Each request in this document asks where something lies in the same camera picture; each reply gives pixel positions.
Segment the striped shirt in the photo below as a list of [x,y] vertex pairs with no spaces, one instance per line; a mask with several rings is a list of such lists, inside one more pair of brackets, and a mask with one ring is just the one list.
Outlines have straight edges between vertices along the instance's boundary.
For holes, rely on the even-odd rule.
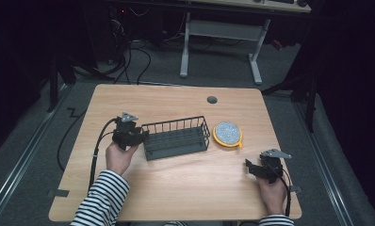
[[258,226],[293,226],[294,222],[285,215],[270,215],[261,218]]
[[128,182],[111,170],[104,170],[82,201],[71,225],[115,225],[129,191]]

